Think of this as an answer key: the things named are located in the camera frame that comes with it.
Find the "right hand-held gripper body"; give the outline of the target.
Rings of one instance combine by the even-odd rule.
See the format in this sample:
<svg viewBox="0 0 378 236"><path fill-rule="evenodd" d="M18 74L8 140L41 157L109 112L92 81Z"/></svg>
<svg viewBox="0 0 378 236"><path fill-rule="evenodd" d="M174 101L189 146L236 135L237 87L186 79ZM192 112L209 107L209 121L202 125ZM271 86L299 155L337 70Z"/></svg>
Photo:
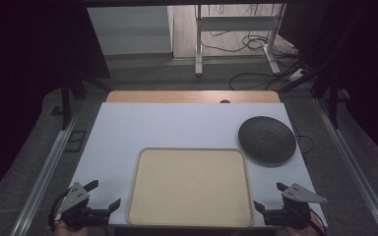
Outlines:
<svg viewBox="0 0 378 236"><path fill-rule="evenodd" d="M265 209L262 213L266 225L288 226L302 229L310 224L310 203L321 204L326 198L293 183L282 193L283 207L280 209Z"/></svg>

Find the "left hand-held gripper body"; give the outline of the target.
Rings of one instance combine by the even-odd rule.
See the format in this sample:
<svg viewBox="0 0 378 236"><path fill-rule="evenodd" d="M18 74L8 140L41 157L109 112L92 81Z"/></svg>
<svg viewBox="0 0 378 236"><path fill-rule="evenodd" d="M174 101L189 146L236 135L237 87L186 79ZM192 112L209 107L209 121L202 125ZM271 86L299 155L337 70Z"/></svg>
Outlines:
<svg viewBox="0 0 378 236"><path fill-rule="evenodd" d="M58 209L60 219L73 229L107 225L110 211L92 209L88 206L89 200L90 192L87 192L82 184L75 182Z"/></svg>

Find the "person's right hand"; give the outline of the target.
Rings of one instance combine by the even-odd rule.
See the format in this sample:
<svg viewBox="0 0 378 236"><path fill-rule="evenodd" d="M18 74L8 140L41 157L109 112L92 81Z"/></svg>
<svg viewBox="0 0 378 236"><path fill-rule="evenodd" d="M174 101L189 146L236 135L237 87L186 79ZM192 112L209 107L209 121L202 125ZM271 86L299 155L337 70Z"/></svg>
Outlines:
<svg viewBox="0 0 378 236"><path fill-rule="evenodd" d="M311 212L311 223L302 229L288 227L290 236L326 236L323 225L315 212Z"/></svg>

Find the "person's left hand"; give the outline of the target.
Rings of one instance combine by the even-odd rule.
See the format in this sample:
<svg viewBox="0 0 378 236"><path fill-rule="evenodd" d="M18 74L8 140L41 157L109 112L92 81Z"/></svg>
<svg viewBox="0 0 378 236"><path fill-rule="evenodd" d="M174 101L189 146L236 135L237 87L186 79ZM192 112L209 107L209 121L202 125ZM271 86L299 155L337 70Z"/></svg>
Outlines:
<svg viewBox="0 0 378 236"><path fill-rule="evenodd" d="M73 229L64 221L57 222L54 228L54 236L88 236L89 232L90 229L88 227Z"/></svg>

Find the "black floor socket plate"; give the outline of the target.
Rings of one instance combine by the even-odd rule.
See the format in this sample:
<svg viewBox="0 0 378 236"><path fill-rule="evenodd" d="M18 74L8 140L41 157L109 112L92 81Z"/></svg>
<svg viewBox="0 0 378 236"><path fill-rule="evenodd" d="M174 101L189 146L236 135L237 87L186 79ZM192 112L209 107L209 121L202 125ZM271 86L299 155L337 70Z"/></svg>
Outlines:
<svg viewBox="0 0 378 236"><path fill-rule="evenodd" d="M86 130L73 131L64 148L65 152L80 152L86 137Z"/></svg>

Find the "beige rectangular tray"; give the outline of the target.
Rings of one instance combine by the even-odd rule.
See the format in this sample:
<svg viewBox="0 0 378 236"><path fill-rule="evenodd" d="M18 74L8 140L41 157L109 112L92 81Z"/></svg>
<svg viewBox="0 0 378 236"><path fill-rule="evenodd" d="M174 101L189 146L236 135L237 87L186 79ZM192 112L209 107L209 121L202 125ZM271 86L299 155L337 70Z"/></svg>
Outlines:
<svg viewBox="0 0 378 236"><path fill-rule="evenodd" d="M143 149L127 219L151 226L250 226L254 213L244 153L237 148Z"/></svg>

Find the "black metal stand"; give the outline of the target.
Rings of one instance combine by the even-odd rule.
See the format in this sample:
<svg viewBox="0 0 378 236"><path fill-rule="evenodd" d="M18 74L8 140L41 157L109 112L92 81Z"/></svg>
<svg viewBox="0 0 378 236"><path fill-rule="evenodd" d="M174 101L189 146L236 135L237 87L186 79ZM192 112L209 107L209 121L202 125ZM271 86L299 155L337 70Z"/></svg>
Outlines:
<svg viewBox="0 0 378 236"><path fill-rule="evenodd" d="M364 5L356 5L348 20L345 22L338 39L335 41L332 49L325 58L325 60L316 68L310 70L308 73L299 77L296 81L291 82L279 89L279 92L284 93L297 88L299 85L316 78L316 81L311 88L311 95L314 97L321 97L326 90L329 91L329 109L328 118L331 124L338 129L337 121L337 107L340 101L338 96L339 91L339 73L340 56L346 48L347 42L355 29L365 10Z"/></svg>
<svg viewBox="0 0 378 236"><path fill-rule="evenodd" d="M75 71L70 74L65 74L61 79L61 97L62 97L62 130L66 130L72 120L71 108L70 108L70 92L73 93L78 99L84 99L87 91L83 85L83 81L90 83L91 85L110 93L112 88L91 78L87 74L81 71Z"/></svg>

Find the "white table board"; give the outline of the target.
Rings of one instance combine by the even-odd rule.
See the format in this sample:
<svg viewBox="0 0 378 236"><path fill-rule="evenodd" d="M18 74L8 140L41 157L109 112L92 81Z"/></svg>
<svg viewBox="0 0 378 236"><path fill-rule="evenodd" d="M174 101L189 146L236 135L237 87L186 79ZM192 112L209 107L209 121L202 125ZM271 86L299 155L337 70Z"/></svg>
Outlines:
<svg viewBox="0 0 378 236"><path fill-rule="evenodd" d="M112 225L137 226L127 219L130 194L140 152L145 148L237 148L238 129L251 117L289 122L281 103L112 103L103 104L74 174L74 181L99 185L90 194L90 207L107 207L121 200L109 219ZM282 194L277 183L313 184L300 152L282 164L265 164L245 154L254 221L262 215L253 202L278 208Z"/></svg>

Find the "white power strip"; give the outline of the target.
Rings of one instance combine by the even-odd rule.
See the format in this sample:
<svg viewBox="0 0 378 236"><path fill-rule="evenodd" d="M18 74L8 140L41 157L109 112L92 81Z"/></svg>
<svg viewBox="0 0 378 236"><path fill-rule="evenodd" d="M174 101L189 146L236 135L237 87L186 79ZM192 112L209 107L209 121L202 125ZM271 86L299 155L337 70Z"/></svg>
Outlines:
<svg viewBox="0 0 378 236"><path fill-rule="evenodd" d="M305 75L307 73L306 70L304 69L298 69L296 72L294 72L289 78L288 80L290 82L294 82L296 81L297 79L299 79L300 77L302 77L303 75Z"/></svg>

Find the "white cabinet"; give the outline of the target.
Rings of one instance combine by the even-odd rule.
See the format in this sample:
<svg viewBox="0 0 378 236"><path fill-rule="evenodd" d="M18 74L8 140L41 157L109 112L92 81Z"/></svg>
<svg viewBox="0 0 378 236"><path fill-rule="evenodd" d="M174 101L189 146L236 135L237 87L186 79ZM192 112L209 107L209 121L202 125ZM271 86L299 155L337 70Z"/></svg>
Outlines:
<svg viewBox="0 0 378 236"><path fill-rule="evenodd" d="M172 51L169 8L89 8L96 37L104 55L153 54Z"/></svg>

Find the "aluminium floor rail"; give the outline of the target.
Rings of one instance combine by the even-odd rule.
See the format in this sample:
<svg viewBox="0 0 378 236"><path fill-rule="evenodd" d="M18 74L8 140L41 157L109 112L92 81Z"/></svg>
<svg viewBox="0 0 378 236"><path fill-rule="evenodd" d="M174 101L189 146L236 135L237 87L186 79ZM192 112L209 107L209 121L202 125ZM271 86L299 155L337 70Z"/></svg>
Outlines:
<svg viewBox="0 0 378 236"><path fill-rule="evenodd" d="M31 188L31 192L10 232L10 236L27 236L63 150L77 122L80 110L81 105L75 105L66 128L59 131L37 179Z"/></svg>
<svg viewBox="0 0 378 236"><path fill-rule="evenodd" d="M312 101L317 107L324 125L331 136L331 139L340 152L353 182L355 183L359 193L363 197L370 213L378 225L378 195L375 193L374 189L369 184L367 178L362 172L341 131L332 124L329 118L328 108L319 99L313 98Z"/></svg>

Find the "white desk frame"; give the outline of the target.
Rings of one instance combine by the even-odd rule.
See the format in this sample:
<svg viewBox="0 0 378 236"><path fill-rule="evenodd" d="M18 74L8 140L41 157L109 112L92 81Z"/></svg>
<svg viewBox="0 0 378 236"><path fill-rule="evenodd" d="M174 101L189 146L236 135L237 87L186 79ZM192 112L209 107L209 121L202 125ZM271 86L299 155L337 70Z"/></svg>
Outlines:
<svg viewBox="0 0 378 236"><path fill-rule="evenodd" d="M202 55L202 32L203 31L267 31L268 41L263 46L263 52L274 75L282 72L274 55L274 43L278 34L284 13L285 4L281 4L274 16L247 16L247 17L203 17L201 6L197 6L196 16L196 54L195 54L195 75L203 75Z"/></svg>

